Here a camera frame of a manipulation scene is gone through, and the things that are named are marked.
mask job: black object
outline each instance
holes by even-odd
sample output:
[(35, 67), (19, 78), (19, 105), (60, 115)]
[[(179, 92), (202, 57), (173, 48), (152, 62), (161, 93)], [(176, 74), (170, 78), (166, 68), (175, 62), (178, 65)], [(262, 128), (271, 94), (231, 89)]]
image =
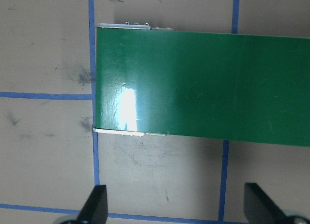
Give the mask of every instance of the black object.
[(286, 216), (256, 183), (246, 183), (244, 214), (250, 224), (310, 224), (300, 216)]
[(107, 187), (105, 185), (97, 185), (93, 188), (77, 219), (65, 221), (62, 224), (105, 224), (107, 218)]

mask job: grid line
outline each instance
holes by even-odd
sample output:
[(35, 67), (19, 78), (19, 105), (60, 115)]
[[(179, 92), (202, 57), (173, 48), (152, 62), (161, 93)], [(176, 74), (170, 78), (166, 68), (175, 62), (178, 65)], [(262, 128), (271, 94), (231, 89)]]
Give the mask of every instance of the grid line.
[[(79, 210), (76, 210), (76, 209), (56, 209), (56, 208), (20, 206), (20, 205), (10, 205), (10, 204), (0, 204), (0, 209), (14, 209), (14, 210), (60, 213), (60, 214), (78, 214), (79, 213)], [(121, 213), (109, 213), (108, 217), (119, 218), (119, 219), (157, 221), (157, 222), (168, 222), (168, 223), (187, 223), (187, 224), (245, 224), (245, 223), (237, 223), (237, 222), (219, 222), (219, 221), (214, 221), (214, 220), (171, 218), (171, 217), (132, 215), (132, 214), (121, 214)]]
[[(93, 102), (93, 123), (95, 122), (95, 94), (96, 94), (96, 55), (95, 55), (95, 18), (94, 18), (94, 0), (88, 0), (88, 20), (89, 20), (89, 55), (91, 66), (92, 81), (92, 102)], [(93, 176), (94, 184), (100, 184), (99, 175), (99, 146), (98, 133), (93, 132)]]
[[(233, 4), (232, 4), (232, 34), (238, 33), (239, 4), (240, 4), (240, 0), (233, 0)], [(229, 157), (229, 140), (224, 140), (223, 141), (221, 184), (220, 184), (219, 205), (218, 205), (218, 221), (219, 222), (224, 222), (224, 215), (225, 215), (228, 157)]]
[(49, 94), (27, 92), (0, 92), (0, 97), (44, 100), (91, 100), (91, 94)]

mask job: glossy green surface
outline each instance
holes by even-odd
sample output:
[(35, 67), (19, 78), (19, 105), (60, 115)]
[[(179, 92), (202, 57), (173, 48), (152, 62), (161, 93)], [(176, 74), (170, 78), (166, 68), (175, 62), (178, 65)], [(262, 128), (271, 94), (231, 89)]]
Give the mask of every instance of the glossy green surface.
[(310, 146), (310, 39), (98, 29), (95, 127)]

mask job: metal edge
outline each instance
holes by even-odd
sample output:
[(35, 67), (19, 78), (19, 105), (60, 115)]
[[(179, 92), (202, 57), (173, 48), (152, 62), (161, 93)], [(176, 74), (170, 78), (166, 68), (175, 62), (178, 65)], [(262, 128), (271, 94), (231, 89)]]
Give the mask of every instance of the metal edge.
[(131, 24), (112, 24), (112, 23), (98, 23), (96, 28), (116, 28), (116, 29), (135, 29), (135, 30), (150, 30), (149, 25), (131, 25)]
[(139, 137), (143, 137), (144, 136), (143, 132), (98, 129), (98, 128), (95, 128), (95, 127), (93, 127), (93, 131), (95, 131), (97, 133), (103, 133), (103, 134), (120, 134), (120, 135), (139, 136)]
[(154, 27), (152, 30), (165, 30), (165, 31), (172, 31), (174, 30), (173, 28), (166, 27), (166, 28), (161, 28), (161, 27)]

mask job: blue tape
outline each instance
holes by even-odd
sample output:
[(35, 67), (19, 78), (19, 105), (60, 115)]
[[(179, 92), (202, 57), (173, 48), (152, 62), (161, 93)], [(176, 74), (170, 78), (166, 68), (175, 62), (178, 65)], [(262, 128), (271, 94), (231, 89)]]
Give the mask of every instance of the blue tape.
[(223, 142), (223, 156), (222, 156), (221, 188), (220, 188), (219, 206), (218, 206), (218, 220), (220, 222), (224, 221), (226, 181), (227, 181), (227, 169), (228, 169), (228, 155), (229, 155), (229, 141), (224, 140), (224, 142)]
[[(88, 20), (89, 20), (89, 56), (91, 65), (91, 81), (92, 81), (92, 101), (93, 101), (93, 123), (96, 117), (96, 55), (95, 55), (95, 14), (94, 0), (88, 0)], [(99, 175), (99, 146), (98, 133), (93, 132), (93, 176), (94, 184), (100, 184)]]
[(233, 0), (233, 4), (232, 4), (232, 34), (238, 33), (239, 3), (240, 3), (240, 0)]
[(0, 92), (0, 97), (46, 99), (46, 100), (91, 100), (91, 94), (48, 94), (24, 92)]
[(98, 133), (93, 132), (93, 176), (95, 185), (100, 184)]
[(48, 212), (48, 213), (63, 213), (63, 214), (77, 214), (79, 210), (74, 209), (54, 209), (54, 208), (42, 208), (33, 206), (18, 206), (9, 204), (0, 204), (2, 209), (16, 209), (16, 210), (26, 210), (26, 211), (36, 211), (36, 212)]
[[(34, 206), (19, 206), (10, 204), (0, 204), (0, 209), (15, 209), (25, 211), (36, 212), (48, 212), (48, 213), (61, 213), (61, 214), (79, 214), (80, 210), (75, 209), (55, 209), (55, 208), (43, 208)], [(169, 217), (156, 217), (156, 216), (144, 216), (144, 215), (131, 215), (120, 213), (109, 213), (109, 218), (131, 219), (131, 220), (145, 220), (145, 221), (158, 221), (168, 223), (188, 223), (188, 224), (246, 224), (246, 223), (234, 223), (234, 222), (218, 222), (212, 220), (200, 220), (200, 219), (185, 219), (185, 218), (169, 218)]]
[(169, 222), (169, 223), (189, 223), (189, 224), (215, 224), (217, 223), (217, 221), (208, 221), (208, 220), (199, 220), (199, 219), (155, 217), (155, 216), (142, 216), (142, 215), (132, 215), (132, 214), (119, 214), (119, 213), (109, 213), (108, 217), (109, 218), (121, 218), (121, 219), (145, 220), (145, 221)]

